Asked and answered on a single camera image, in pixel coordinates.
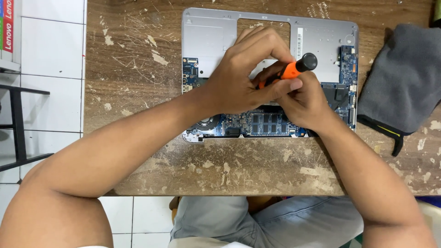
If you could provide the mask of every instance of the scratched table surface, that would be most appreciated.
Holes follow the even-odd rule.
[[[362,86],[387,29],[398,23],[428,26],[431,5],[431,0],[89,0],[85,133],[181,94],[185,8],[356,22]],[[248,25],[260,24],[242,23],[238,28]],[[438,107],[416,133],[405,137],[396,158],[390,155],[392,139],[361,124],[357,134],[415,195],[441,195],[440,120]],[[212,139],[194,145],[178,136],[109,194],[342,195],[344,189],[318,138]]]

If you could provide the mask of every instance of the microfiber towel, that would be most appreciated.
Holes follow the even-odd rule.
[[[440,99],[441,29],[399,24],[375,58],[357,120],[394,138],[397,156],[403,136],[417,131]]]

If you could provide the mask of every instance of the screwdriver handle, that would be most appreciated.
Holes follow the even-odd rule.
[[[266,86],[276,83],[283,79],[295,79],[302,72],[312,71],[317,67],[317,57],[312,53],[305,53],[301,59],[296,62],[285,65],[281,71],[260,82],[256,89],[263,89]]]

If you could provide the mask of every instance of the white label sticker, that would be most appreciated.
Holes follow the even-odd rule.
[[[303,47],[303,28],[297,28],[297,54],[295,56],[296,60],[302,58],[302,47]]]

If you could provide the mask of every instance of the jeans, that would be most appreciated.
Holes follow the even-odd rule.
[[[362,217],[348,196],[296,196],[253,215],[244,196],[184,196],[171,236],[254,248],[339,248],[362,231]]]

